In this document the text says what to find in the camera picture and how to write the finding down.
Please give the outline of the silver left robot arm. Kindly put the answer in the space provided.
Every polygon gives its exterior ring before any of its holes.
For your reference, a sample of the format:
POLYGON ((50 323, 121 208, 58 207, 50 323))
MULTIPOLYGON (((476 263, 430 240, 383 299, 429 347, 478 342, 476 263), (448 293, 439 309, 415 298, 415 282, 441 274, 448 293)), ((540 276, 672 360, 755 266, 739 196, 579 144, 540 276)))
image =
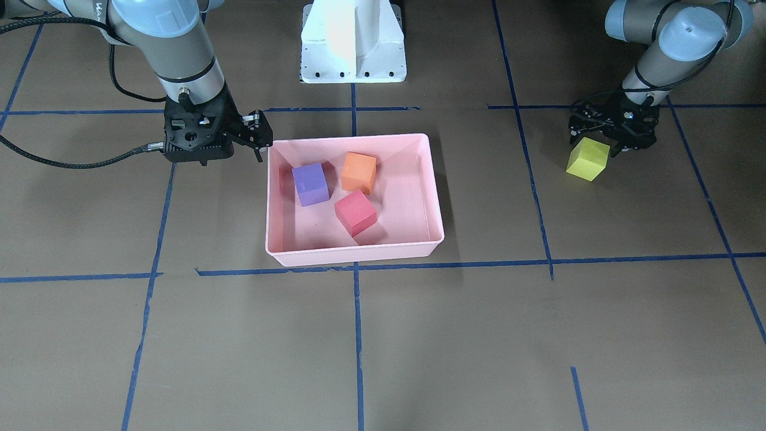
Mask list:
POLYGON ((574 102, 571 145, 601 133, 609 154, 648 149, 656 142, 659 107, 668 94, 703 71, 720 51, 738 43, 754 25, 744 1, 698 4, 682 1, 615 1, 604 20, 616 40, 646 46, 640 60, 602 106, 574 102))

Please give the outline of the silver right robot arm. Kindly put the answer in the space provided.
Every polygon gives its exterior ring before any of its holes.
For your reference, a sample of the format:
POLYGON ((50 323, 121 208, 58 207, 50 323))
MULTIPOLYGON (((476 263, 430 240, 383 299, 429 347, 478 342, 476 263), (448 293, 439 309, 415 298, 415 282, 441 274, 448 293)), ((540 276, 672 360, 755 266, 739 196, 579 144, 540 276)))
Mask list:
POLYGON ((200 163, 233 156, 233 145, 257 161, 273 144, 265 113, 243 116, 233 101, 202 16, 219 1, 3 1, 2 33, 45 25, 87 25, 109 42, 137 47, 165 91, 164 139, 98 163, 61 163, 2 144, 27 159, 63 169, 95 169, 157 151, 172 163, 200 163))

